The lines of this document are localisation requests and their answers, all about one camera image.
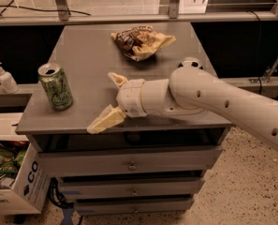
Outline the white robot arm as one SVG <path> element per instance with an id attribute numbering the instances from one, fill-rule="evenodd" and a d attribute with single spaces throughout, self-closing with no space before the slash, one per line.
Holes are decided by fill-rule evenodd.
<path id="1" fill-rule="evenodd" d="M 198 67 L 179 67 L 169 78 L 128 80 L 114 72 L 118 106 L 106 107 L 87 127 L 100 133 L 123 123 L 126 117 L 149 114 L 167 117 L 216 113 L 278 152 L 278 101 L 220 80 Z"/>

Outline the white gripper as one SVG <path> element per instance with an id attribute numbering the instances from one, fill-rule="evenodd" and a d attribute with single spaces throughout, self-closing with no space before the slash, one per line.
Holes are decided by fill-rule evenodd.
<path id="1" fill-rule="evenodd" d="M 87 132 L 90 134 L 98 134 L 107 128 L 123 123 L 126 115 L 132 118 L 147 115 L 141 102 L 141 89 L 145 81 L 143 79 L 129 81 L 125 76 L 114 72 L 109 72 L 108 76 L 119 89 L 116 98 L 119 107 L 112 107 L 111 105 L 106 107 L 87 127 Z"/>

